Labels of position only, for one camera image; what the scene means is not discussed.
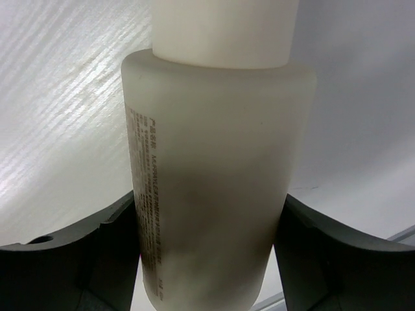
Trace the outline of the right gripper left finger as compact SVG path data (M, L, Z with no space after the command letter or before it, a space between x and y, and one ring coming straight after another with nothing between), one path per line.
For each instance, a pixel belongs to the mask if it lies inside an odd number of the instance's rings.
M27 244L1 247L2 310L130 310L139 264L132 192Z

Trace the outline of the cream bottle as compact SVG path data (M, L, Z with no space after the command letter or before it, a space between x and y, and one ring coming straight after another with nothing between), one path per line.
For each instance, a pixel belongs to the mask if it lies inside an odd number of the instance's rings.
M248 310L316 89L297 1L153 1L121 76L143 284L156 310Z

